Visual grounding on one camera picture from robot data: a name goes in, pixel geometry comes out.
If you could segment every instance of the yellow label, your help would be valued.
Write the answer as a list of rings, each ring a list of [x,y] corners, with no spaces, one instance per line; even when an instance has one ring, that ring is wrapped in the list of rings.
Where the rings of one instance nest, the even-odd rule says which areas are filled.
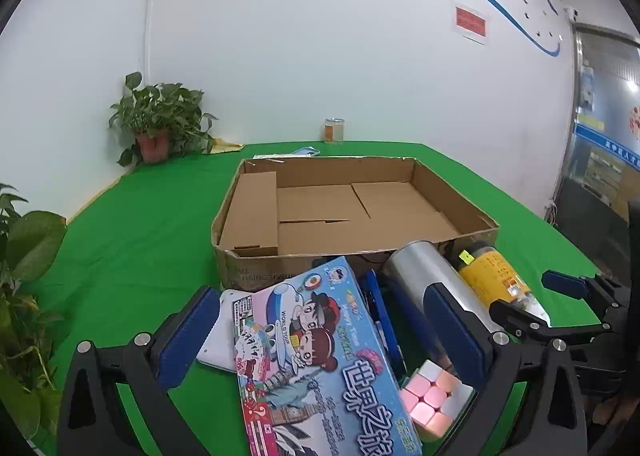
[[[598,131],[604,131],[604,122],[596,120],[593,116],[580,113],[580,115],[578,115],[578,122],[588,125],[589,127],[593,127],[594,129],[598,129]]]
[[[474,261],[474,256],[466,250],[461,251],[459,257],[465,262],[465,264],[471,264]]]
[[[471,264],[460,269],[460,276],[487,307],[498,299],[512,302],[530,291],[529,286],[496,250],[476,257]]]

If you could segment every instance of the glass door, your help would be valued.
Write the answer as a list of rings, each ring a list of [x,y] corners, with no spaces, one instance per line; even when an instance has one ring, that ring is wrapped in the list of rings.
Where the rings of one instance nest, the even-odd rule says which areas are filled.
[[[627,202],[640,197],[640,41],[575,25],[576,107],[555,224],[604,273],[629,281]]]

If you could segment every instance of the rubik's cube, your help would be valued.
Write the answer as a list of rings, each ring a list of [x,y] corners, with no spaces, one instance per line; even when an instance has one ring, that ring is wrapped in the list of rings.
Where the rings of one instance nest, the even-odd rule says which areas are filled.
[[[474,394],[455,376],[427,360],[400,390],[420,439],[434,441],[446,435]]]

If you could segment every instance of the pothos plant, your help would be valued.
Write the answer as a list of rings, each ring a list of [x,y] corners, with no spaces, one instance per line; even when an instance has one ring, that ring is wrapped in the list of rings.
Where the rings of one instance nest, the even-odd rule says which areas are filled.
[[[200,102],[203,92],[190,90],[182,84],[155,84],[138,89],[142,82],[140,72],[125,78],[124,96],[111,105],[115,113],[109,119],[109,127],[119,122],[136,136],[133,145],[122,152],[118,163],[127,166],[134,157],[148,161],[145,155],[147,138],[163,140],[167,154],[184,155],[189,152],[210,152],[214,139],[209,136],[213,120],[218,119],[202,112]],[[207,128],[202,129],[202,121]]]
[[[21,216],[0,183],[0,400],[26,439],[41,426],[55,435],[61,393],[49,364],[47,327],[62,317],[42,311],[20,284],[41,277],[51,266],[66,233],[65,218],[34,211]]]

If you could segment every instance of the green tablecloth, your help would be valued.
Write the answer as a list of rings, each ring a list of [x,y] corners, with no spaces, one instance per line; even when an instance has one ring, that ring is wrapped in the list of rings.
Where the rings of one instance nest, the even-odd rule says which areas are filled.
[[[593,275],[591,262],[508,195],[428,147],[383,142],[252,145],[241,152],[190,156],[138,168],[73,220],[53,267],[41,280],[26,285],[27,291],[37,294],[42,308],[66,317],[54,331],[56,385],[63,388],[79,341],[91,339],[97,346],[127,343],[139,331],[156,330],[199,286],[218,285],[210,224],[239,161],[254,154],[287,153],[304,145],[313,145],[322,155],[418,158],[500,223],[497,248],[529,284],[554,325],[597,323],[584,302],[546,291],[540,284],[546,269]],[[416,363],[411,345],[403,345],[403,350]],[[170,391],[178,410],[212,455],[248,454],[237,385],[234,375],[195,362],[183,384]],[[144,450],[159,454],[129,388],[121,386],[121,391]],[[521,392],[514,391],[485,454],[495,454],[504,441]],[[47,456],[55,454],[51,438],[39,434],[36,443]],[[424,451],[428,454],[433,447],[425,446]]]

